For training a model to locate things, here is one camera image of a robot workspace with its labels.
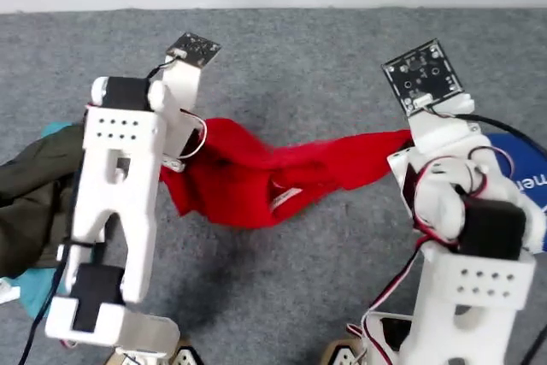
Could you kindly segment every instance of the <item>blue object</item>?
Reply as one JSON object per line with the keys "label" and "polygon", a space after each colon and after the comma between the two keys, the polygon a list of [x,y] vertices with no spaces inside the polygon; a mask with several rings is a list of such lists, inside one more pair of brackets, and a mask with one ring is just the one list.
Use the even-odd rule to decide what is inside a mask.
{"label": "blue object", "polygon": [[[515,172],[511,178],[519,190],[526,193],[544,212],[547,212],[547,159],[533,147],[519,138],[507,133],[488,134],[492,145],[507,151],[515,162]],[[496,153],[504,175],[509,177],[510,167],[507,159]],[[547,251],[547,235],[544,238],[544,251]]]}
{"label": "blue object", "polygon": [[[42,137],[58,132],[70,125],[72,123],[66,121],[51,123],[42,131]],[[50,292],[54,272],[54,268],[30,268],[14,280],[6,279],[12,286],[19,286],[21,288],[21,304],[32,318],[36,318],[44,300]],[[57,290],[59,292],[66,292],[63,283],[59,285]]]}

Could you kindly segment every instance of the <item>dark green cloth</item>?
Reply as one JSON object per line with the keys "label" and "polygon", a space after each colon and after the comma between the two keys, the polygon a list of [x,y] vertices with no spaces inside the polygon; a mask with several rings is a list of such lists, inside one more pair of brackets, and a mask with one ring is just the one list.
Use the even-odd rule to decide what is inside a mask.
{"label": "dark green cloth", "polygon": [[83,125],[65,127],[0,166],[0,277],[56,266],[83,136]]}

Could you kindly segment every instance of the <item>gray carpet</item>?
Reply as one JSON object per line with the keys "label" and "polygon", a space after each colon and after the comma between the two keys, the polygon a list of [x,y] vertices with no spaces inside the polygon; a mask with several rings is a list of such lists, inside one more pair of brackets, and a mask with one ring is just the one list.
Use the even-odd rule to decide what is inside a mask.
{"label": "gray carpet", "polygon": [[[434,37],[478,113],[547,143],[547,10],[122,10],[0,16],[0,161],[49,122],[79,118],[96,77],[146,74],[186,30],[224,46],[204,73],[197,112],[230,117],[273,145],[405,127],[379,65]],[[177,321],[209,365],[316,364],[415,240],[391,176],[261,231],[180,219],[165,187],[157,218],[141,309]],[[117,233],[109,260],[124,253]],[[507,364],[547,322],[546,265],[541,256]],[[411,313],[418,274],[385,310]],[[30,324],[18,303],[0,306],[3,364],[16,364]],[[41,328],[28,364],[99,364],[107,355],[65,351]],[[546,361],[547,347],[536,363]]]}

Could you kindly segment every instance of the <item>red towel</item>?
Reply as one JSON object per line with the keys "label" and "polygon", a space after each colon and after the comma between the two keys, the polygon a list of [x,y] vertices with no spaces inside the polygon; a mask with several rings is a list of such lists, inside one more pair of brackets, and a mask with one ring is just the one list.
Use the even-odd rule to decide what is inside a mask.
{"label": "red towel", "polygon": [[196,210],[241,228],[273,226],[331,191],[373,183],[390,171],[387,156],[410,139],[401,130],[272,148],[228,119],[207,127],[185,171],[162,168],[161,179],[181,215]]}

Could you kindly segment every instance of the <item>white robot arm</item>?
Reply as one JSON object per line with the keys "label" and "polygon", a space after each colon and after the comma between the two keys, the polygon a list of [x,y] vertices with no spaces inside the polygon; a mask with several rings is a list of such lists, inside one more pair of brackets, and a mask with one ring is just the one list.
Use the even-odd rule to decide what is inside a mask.
{"label": "white robot arm", "polygon": [[[67,296],[55,296],[49,337],[114,346],[143,365],[167,363],[179,342],[168,318],[131,311],[148,291],[156,244],[156,194],[161,165],[182,171],[180,160],[201,125],[189,111],[201,70],[220,46],[185,33],[160,65],[162,79],[102,77],[93,83],[85,124],[84,161],[64,275]],[[120,217],[127,242],[124,268],[90,263],[106,220]]]}
{"label": "white robot arm", "polygon": [[502,365],[532,283],[532,254],[542,250],[544,213],[502,175],[479,126],[454,116],[474,102],[438,41],[384,70],[415,144],[388,161],[415,228],[432,240],[419,247],[414,315],[363,316],[367,364]]}

